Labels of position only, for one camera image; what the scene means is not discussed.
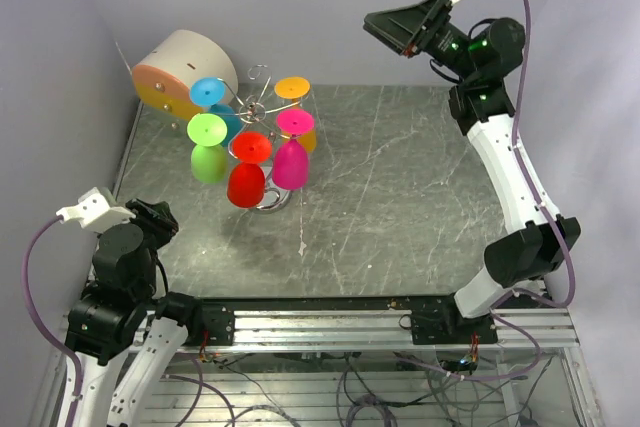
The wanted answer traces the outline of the red plastic wine glass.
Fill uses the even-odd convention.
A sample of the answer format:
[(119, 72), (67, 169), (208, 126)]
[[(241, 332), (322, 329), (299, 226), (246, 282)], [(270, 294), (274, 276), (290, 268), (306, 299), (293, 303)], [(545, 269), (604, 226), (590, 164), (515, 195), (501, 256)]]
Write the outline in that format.
[(230, 174), (227, 197), (237, 207), (253, 208), (264, 197), (266, 177), (260, 164), (271, 156), (271, 142), (259, 132), (242, 132), (231, 142), (231, 151), (239, 163)]

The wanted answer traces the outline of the orange plastic wine glass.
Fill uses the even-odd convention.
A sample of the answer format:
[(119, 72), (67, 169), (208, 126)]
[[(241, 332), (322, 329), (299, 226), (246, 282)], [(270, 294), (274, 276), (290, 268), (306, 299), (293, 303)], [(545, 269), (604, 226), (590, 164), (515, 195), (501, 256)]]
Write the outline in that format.
[[(275, 94), (288, 103), (293, 103), (294, 108), (301, 107), (301, 101), (310, 91), (310, 82), (306, 78), (299, 76), (283, 78), (279, 80), (274, 87)], [(298, 142), (308, 154), (313, 153), (317, 145), (315, 130), (312, 129), (300, 136)]]

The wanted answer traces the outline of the pink plastic wine glass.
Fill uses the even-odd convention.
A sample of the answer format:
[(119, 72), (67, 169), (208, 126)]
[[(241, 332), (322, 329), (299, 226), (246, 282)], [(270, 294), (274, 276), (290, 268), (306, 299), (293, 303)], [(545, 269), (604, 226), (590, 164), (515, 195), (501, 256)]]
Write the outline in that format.
[(275, 154), (272, 180), (279, 188), (297, 190), (305, 186), (310, 172), (308, 153), (298, 138), (310, 132), (315, 127), (315, 121), (308, 112), (300, 108), (291, 108), (282, 111), (276, 122), (277, 126), (290, 136)]

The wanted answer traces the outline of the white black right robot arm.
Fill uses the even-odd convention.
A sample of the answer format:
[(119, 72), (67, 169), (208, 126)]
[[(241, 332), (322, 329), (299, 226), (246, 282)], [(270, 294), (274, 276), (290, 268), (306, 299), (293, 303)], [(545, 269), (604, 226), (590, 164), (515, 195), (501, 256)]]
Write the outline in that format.
[(477, 339), (489, 313), (508, 292), (555, 271), (581, 234), (548, 198), (519, 144), (516, 108), (504, 80), (524, 60), (526, 31), (518, 21), (490, 18), (463, 32), (450, 21), (451, 0), (369, 13), (363, 28), (395, 53), (430, 57), (434, 69), (454, 73), (451, 117), (479, 155), (498, 197), (506, 234), (489, 244), (482, 269), (456, 293), (438, 298), (434, 312), (410, 316), (416, 343), (425, 334), (455, 343)]

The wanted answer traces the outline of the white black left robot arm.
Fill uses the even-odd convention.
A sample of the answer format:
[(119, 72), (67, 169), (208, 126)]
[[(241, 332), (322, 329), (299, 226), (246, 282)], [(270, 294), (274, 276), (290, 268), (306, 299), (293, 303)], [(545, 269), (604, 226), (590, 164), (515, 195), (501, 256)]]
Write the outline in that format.
[(177, 350), (229, 346), (235, 319), (201, 299), (167, 292), (159, 300), (158, 251), (179, 230), (167, 203), (133, 199), (118, 205), (94, 188), (57, 213), (97, 234), (94, 279), (68, 314), (63, 352), (66, 386), (60, 426), (136, 426), (152, 387)]

